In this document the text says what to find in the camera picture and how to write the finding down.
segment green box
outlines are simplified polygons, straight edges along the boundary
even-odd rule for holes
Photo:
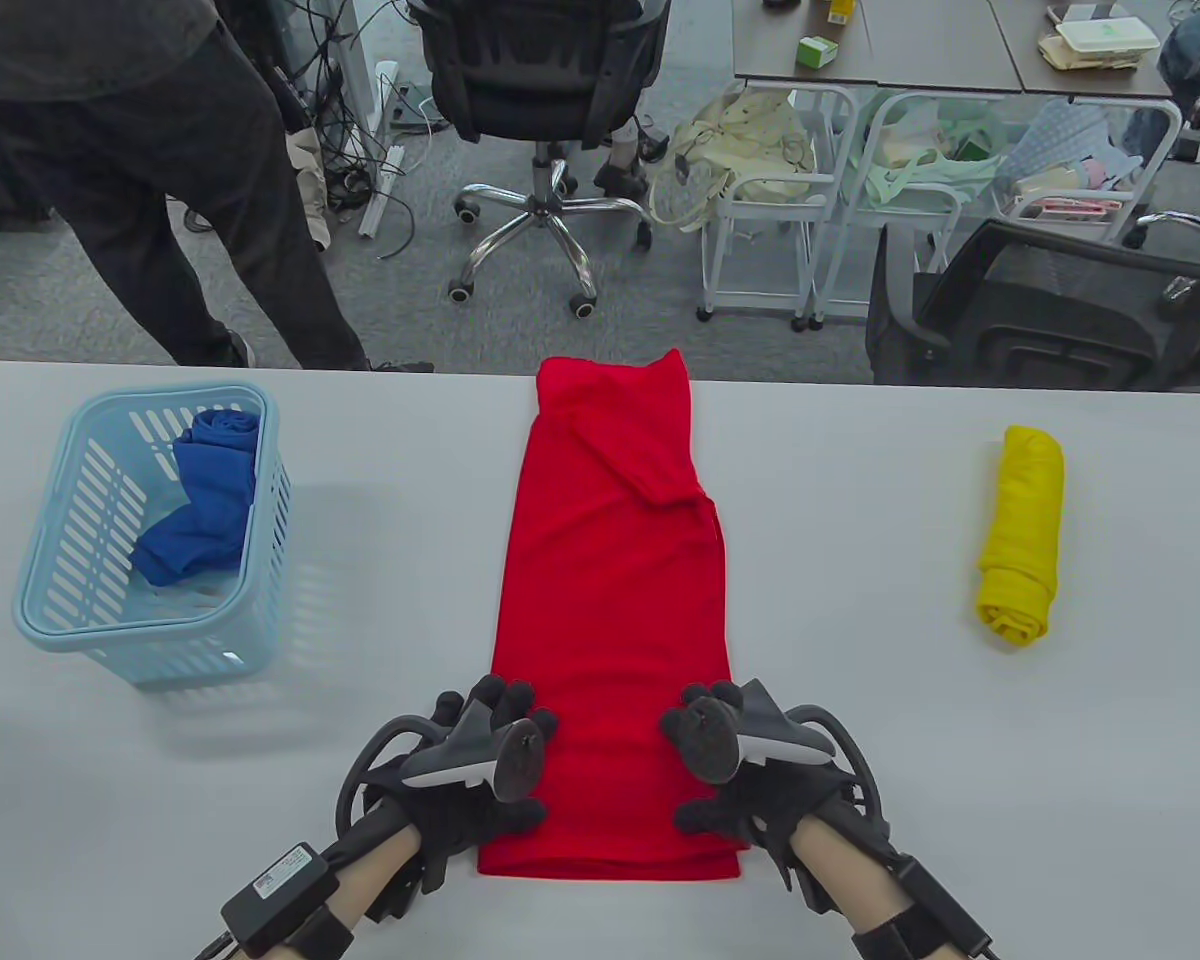
[[[839,44],[827,37],[800,37],[800,44],[796,47],[796,61],[810,70],[824,67],[836,59]]]

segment robotic glove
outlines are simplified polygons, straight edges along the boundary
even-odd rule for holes
[[[431,719],[398,716],[362,750],[343,782],[335,812],[338,841],[325,851],[336,868],[412,824],[420,854],[396,874],[367,913],[403,916],[414,893],[444,883],[450,856],[508,833],[528,833],[546,808],[528,794],[542,775],[544,746],[556,734],[556,714],[533,709],[533,686],[484,677],[463,698],[452,690],[436,700]],[[408,754],[374,764],[400,733],[420,742]],[[361,797],[364,815],[352,822]]]
[[[682,832],[719,833],[764,847],[787,890],[796,872],[806,905],[818,913],[836,905],[791,848],[796,824],[806,815],[823,820],[878,863],[898,858],[870,769],[829,713],[816,707],[782,713],[758,680],[689,686],[683,704],[665,714],[661,730],[690,772],[719,791],[677,810]],[[802,727],[811,721],[833,733],[852,772],[834,762],[833,740]]]

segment chair wheel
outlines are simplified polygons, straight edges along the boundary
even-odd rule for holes
[[[578,320],[586,320],[596,311],[596,299],[584,293],[574,293],[569,298],[569,310],[572,311],[572,316],[578,317]]]
[[[1144,244],[1147,242],[1147,228],[1134,227],[1134,229],[1124,234],[1124,239],[1121,242],[1127,250],[1141,250]]]
[[[462,280],[449,280],[449,300],[455,304],[466,304],[472,300],[472,293],[476,292],[476,284],[463,283]]]
[[[458,197],[457,200],[452,202],[452,210],[463,223],[476,223],[476,220],[480,220],[480,204],[467,200],[464,197]]]
[[[554,185],[554,192],[562,197],[572,197],[574,193],[578,192],[578,179],[572,173],[569,173],[568,166],[564,168],[564,175],[560,176],[560,181]]]

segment person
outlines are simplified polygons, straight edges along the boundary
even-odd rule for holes
[[[1192,14],[1172,28],[1160,49],[1157,68],[1164,78],[1172,102],[1190,119],[1200,100],[1200,13]],[[1150,160],[1168,132],[1168,118],[1158,110],[1136,110],[1124,130],[1124,150]]]
[[[370,370],[280,107],[212,0],[0,0],[0,148],[178,364],[247,366],[252,350],[208,310],[166,196],[210,221],[300,365]]]
[[[686,691],[686,703],[700,696],[714,696],[742,707],[742,690],[727,682],[710,690],[691,686]],[[556,732],[553,714],[533,710],[530,686],[508,685],[498,677],[485,677],[466,700],[454,691],[442,694],[431,719],[440,726],[452,727],[464,708],[463,703],[470,704],[475,700],[485,703],[492,716],[500,718],[500,721],[494,720],[496,727],[528,716],[539,724],[545,740],[550,740]],[[662,732],[673,744],[678,737],[677,718],[682,713],[672,710],[664,719]],[[416,863],[420,856],[432,859],[436,856],[455,856],[508,833],[533,832],[550,815],[540,800],[532,798],[500,803],[486,782],[473,788],[462,782],[421,788],[404,786],[400,776],[391,773],[400,768],[401,760],[388,762],[382,768],[385,773],[376,779],[376,794],[366,796],[366,818],[352,824],[348,836],[330,847],[332,852],[325,851],[326,860],[332,865],[347,859],[349,847],[359,846],[358,859],[338,870],[340,887],[326,900],[330,913],[348,929],[353,929],[372,910],[396,874]],[[550,748],[546,762],[550,763]],[[685,833],[714,832],[743,842],[760,840],[779,863],[788,866],[796,862],[802,864],[821,895],[829,898],[829,906],[848,920],[854,934],[892,929],[887,924],[907,913],[913,901],[893,874],[820,817],[828,802],[841,794],[846,781],[846,774],[834,764],[804,767],[773,758],[764,764],[743,763],[733,780],[720,787],[714,799],[690,800],[677,810],[676,826]],[[370,847],[352,835],[361,823],[368,823],[370,814],[379,810],[379,803],[396,805],[396,814],[403,814],[408,826],[390,833],[390,836],[377,838]],[[841,822],[846,809],[846,804],[839,804],[836,817],[828,815],[828,818]],[[764,826],[757,827],[757,822],[764,822]],[[362,830],[362,836],[371,832]],[[926,956],[932,960],[967,960],[949,943],[935,947]],[[299,960],[299,955],[288,946],[277,946],[266,953],[265,960]]]
[[[644,0],[613,0],[608,8],[610,23],[628,23],[637,20],[646,12]],[[636,110],[640,110],[637,101]],[[608,134],[608,157],[596,170],[592,180],[604,191],[606,197],[624,197],[628,200],[641,202],[649,192],[649,178],[646,176],[641,160],[655,164],[665,155],[665,143],[654,140],[644,125],[631,115]]]

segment person's leg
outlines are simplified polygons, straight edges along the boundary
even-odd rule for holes
[[[210,221],[300,365],[368,368],[312,244],[280,108],[224,29],[174,72],[88,109],[118,164]]]
[[[74,104],[0,101],[0,145],[74,230],[125,310],[178,364],[241,365],[172,233],[164,192],[98,156],[78,113]]]
[[[1157,61],[1172,102],[1182,110],[1182,120],[1190,120],[1192,109],[1200,96],[1200,13],[1182,20],[1168,35]],[[1150,160],[1168,132],[1168,118],[1158,110],[1136,110],[1124,128],[1124,150]]]
[[[632,116],[608,136],[613,146],[608,148],[608,160],[596,173],[594,184],[606,197],[637,202],[649,192],[649,180],[640,169],[640,124]]]

